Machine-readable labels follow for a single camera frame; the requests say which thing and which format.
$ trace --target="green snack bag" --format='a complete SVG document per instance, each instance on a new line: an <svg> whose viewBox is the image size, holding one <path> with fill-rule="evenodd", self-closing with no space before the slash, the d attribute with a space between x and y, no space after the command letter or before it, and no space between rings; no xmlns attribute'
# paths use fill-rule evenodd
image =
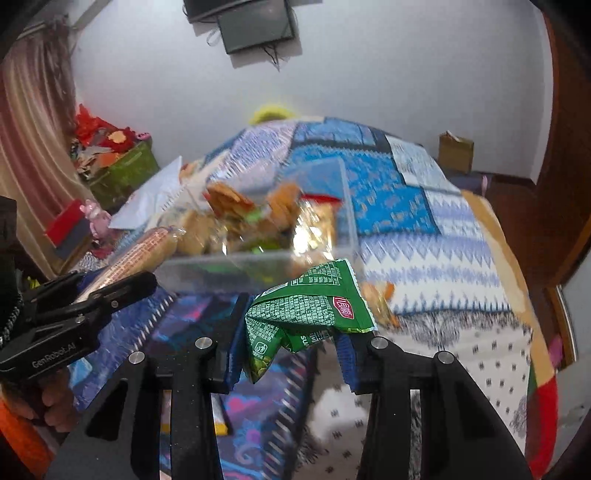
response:
<svg viewBox="0 0 591 480"><path fill-rule="evenodd" d="M253 383L267 371L280 347L292 353L332 335L332 331L375 330L374 318L359 291L348 260L312 267L301 277L257 296L246 316Z"/></svg>

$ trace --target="wall-mounted tv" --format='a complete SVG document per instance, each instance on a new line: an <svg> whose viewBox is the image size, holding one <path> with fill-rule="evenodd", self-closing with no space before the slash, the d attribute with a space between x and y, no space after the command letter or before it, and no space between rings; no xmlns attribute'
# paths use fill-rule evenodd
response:
<svg viewBox="0 0 591 480"><path fill-rule="evenodd" d="M235 7L240 4L251 2L252 0L184 0L185 10L189 22L199 22L211 19L224 10Z"/></svg>
<svg viewBox="0 0 591 480"><path fill-rule="evenodd" d="M257 0L219 15L226 53L294 38L287 0Z"/></svg>

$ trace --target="metal screw head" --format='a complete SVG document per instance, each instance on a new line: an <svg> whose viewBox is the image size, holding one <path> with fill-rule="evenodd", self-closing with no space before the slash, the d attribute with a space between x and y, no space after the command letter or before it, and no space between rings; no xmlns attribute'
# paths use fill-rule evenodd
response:
<svg viewBox="0 0 591 480"><path fill-rule="evenodd" d="M143 362L146 356L143 352L134 352L128 358L130 363L137 365Z"/></svg>
<svg viewBox="0 0 591 480"><path fill-rule="evenodd" d="M388 346L388 340L384 337L374 337L371 340L371 346L381 350L382 348L386 348Z"/></svg>
<svg viewBox="0 0 591 480"><path fill-rule="evenodd" d="M213 340L209 337L201 337L195 340L195 346L200 350L205 350L213 345Z"/></svg>
<svg viewBox="0 0 591 480"><path fill-rule="evenodd" d="M442 364L452 364L456 357L453 356L453 353L448 351L442 351L437 354L437 360L439 360Z"/></svg>

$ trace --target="red fabric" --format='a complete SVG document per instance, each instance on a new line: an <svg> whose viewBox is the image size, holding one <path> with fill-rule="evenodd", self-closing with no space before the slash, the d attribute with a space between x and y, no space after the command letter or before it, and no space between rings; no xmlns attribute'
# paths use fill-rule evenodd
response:
<svg viewBox="0 0 591 480"><path fill-rule="evenodd" d="M74 200L66 210L61 212L46 230L46 235L56 247L68 236L68 233L84 218L84 212L80 210L82 201Z"/></svg>
<svg viewBox="0 0 591 480"><path fill-rule="evenodd" d="M91 144L99 128L106 128L109 132L117 130L117 127L105 122L102 118L92 116L82 104L80 104L80 113L76 115L76 125L76 136L85 147Z"/></svg>
<svg viewBox="0 0 591 480"><path fill-rule="evenodd" d="M558 425L556 377L538 387L527 402L525 458L534 478L541 478L552 460Z"/></svg>

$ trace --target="striped curtain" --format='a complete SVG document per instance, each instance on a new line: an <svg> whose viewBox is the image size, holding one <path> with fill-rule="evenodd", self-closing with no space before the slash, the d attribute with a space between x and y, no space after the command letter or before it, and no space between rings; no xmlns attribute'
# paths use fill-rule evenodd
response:
<svg viewBox="0 0 591 480"><path fill-rule="evenodd" d="M47 278L64 268L47 227L74 199L92 198L69 157L74 102L68 28L18 40L0 66L0 195L17 201L18 240Z"/></svg>

